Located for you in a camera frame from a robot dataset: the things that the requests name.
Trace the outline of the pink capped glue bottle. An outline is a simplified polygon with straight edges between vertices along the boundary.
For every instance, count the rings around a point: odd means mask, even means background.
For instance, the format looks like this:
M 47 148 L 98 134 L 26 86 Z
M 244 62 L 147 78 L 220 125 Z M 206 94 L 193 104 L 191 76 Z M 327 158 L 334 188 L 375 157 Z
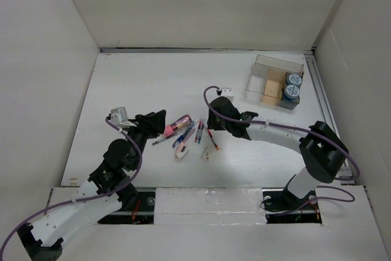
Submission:
M 177 119 L 175 122 L 166 125 L 163 135 L 165 137 L 171 136 L 178 130 L 188 127 L 191 124 L 191 122 L 192 122 L 191 116 L 189 114 L 185 114 L 181 116 L 179 119 Z

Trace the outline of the blue patterned tape roll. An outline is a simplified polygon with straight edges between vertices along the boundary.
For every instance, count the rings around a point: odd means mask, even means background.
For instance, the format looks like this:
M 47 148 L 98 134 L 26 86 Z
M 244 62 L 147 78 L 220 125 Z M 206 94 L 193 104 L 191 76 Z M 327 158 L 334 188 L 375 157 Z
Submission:
M 298 86 L 290 84 L 287 85 L 283 90 L 283 98 L 288 101 L 293 101 L 298 99 L 300 96 L 300 88 Z

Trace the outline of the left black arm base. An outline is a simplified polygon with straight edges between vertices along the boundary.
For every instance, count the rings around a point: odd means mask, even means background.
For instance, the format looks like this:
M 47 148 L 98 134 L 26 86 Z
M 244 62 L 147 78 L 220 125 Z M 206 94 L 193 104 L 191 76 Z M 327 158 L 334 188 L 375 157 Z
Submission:
M 156 204 L 156 190 L 142 188 L 130 208 L 121 208 L 98 221 L 98 224 L 116 225 L 144 225 L 153 224 Z

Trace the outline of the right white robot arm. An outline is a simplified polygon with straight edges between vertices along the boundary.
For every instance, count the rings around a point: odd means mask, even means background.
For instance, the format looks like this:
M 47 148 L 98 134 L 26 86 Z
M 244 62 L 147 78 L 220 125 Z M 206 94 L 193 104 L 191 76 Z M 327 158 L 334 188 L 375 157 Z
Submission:
M 289 179 L 283 190 L 263 200 L 266 210 L 282 212 L 300 209 L 321 183 L 332 183 L 346 160 L 348 149 L 331 130 L 317 121 L 306 136 L 293 128 L 255 123 L 256 112 L 239 112 L 227 97 L 217 97 L 209 106 L 208 128 L 225 130 L 248 141 L 261 141 L 290 149 L 302 156 L 304 167 Z

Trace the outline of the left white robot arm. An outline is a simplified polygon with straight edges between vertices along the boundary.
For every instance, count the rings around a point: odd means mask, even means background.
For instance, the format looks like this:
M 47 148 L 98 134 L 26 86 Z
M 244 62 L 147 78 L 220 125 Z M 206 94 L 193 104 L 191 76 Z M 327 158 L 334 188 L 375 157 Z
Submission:
M 109 144 L 102 162 L 70 200 L 45 208 L 17 228 L 31 260 L 57 260 L 69 241 L 86 226 L 136 204 L 137 189 L 132 181 L 141 170 L 147 141 L 164 131 L 166 110 L 129 119 L 125 108 L 117 108 L 105 121 L 123 138 Z

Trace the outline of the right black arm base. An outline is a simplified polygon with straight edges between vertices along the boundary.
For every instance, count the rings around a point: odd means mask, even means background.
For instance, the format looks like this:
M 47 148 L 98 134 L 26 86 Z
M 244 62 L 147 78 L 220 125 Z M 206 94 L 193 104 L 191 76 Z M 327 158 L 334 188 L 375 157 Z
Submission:
M 314 190 L 303 199 L 285 200 L 281 189 L 267 189 L 263 191 L 263 200 L 260 208 L 265 211 L 267 224 L 321 224 L 319 205 Z

